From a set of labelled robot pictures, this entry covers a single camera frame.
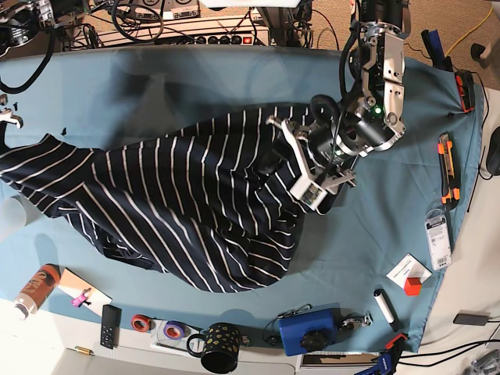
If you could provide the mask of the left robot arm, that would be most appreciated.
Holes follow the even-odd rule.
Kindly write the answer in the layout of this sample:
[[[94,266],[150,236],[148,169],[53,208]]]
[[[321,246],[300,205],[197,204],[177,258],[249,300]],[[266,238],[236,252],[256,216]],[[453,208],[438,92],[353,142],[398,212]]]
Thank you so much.
[[[341,100],[315,95],[312,124],[292,127],[319,182],[339,177],[355,158],[387,150],[404,135],[403,50],[410,32],[409,2],[354,3],[339,62]]]

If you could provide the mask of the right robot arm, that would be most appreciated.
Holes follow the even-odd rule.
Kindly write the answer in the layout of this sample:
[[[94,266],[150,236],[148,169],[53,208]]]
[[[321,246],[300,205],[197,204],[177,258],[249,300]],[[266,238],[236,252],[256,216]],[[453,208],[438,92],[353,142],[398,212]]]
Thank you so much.
[[[9,86],[1,82],[1,124],[23,127],[23,120],[8,108],[9,95],[25,92],[40,77],[56,51],[72,45],[74,27],[91,11],[85,0],[2,1],[1,2],[1,56],[14,48],[32,42],[39,34],[48,35],[48,47],[37,69],[21,85]]]

